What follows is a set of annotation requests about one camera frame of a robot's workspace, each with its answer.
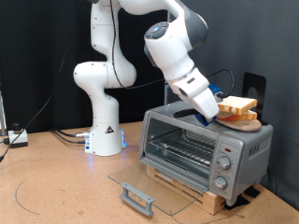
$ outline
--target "metal post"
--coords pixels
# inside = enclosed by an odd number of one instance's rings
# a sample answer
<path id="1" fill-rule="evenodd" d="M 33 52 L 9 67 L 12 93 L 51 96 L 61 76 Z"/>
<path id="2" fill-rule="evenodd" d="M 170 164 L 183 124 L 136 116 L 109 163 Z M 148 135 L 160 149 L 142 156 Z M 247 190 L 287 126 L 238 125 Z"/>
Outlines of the metal post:
<path id="1" fill-rule="evenodd" d="M 1 135 L 7 136 L 6 125 L 4 123 L 4 109 L 2 104 L 2 92 L 0 91 L 0 122 L 1 122 Z"/>

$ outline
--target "control knob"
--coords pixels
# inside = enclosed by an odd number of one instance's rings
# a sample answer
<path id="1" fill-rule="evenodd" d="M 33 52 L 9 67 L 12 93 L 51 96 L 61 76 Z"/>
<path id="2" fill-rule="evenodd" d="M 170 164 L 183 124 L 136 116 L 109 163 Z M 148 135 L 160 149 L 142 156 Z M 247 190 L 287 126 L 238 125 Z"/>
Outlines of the control knob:
<path id="1" fill-rule="evenodd" d="M 224 179 L 223 177 L 219 176 L 217 177 L 213 184 L 219 188 L 219 189 L 225 189 L 227 187 L 227 182 L 226 182 L 226 179 Z"/>
<path id="2" fill-rule="evenodd" d="M 231 167 L 231 162 L 227 157 L 221 157 L 218 159 L 218 165 L 223 170 L 228 170 Z"/>

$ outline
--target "toaster oven control panel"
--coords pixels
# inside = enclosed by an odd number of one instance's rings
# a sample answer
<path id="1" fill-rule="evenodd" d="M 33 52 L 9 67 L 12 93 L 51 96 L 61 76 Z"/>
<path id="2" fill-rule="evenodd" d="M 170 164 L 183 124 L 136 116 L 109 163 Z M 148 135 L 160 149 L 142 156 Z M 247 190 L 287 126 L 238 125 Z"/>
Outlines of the toaster oven control panel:
<path id="1" fill-rule="evenodd" d="M 213 191 L 224 198 L 229 198 L 232 185 L 234 183 L 234 173 L 236 170 L 236 160 L 238 149 L 220 144 L 217 155 L 216 165 L 212 175 L 212 188 Z"/>

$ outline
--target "oven rack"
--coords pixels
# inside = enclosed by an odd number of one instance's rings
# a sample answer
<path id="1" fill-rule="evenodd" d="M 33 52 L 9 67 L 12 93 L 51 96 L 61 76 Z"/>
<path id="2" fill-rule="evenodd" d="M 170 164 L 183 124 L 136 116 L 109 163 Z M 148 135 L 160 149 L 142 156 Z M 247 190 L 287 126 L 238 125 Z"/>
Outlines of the oven rack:
<path id="1" fill-rule="evenodd" d="M 177 129 L 148 143 L 209 169 L 216 141 L 198 133 Z"/>

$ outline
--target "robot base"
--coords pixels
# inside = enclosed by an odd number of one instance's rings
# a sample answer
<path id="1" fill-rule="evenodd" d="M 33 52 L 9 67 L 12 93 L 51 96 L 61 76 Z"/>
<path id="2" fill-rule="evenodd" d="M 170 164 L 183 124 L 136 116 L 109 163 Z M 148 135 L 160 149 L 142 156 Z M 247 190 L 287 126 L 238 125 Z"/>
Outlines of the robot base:
<path id="1" fill-rule="evenodd" d="M 95 123 L 88 138 L 85 139 L 85 152 L 97 156 L 113 156 L 122 150 L 120 124 Z"/>

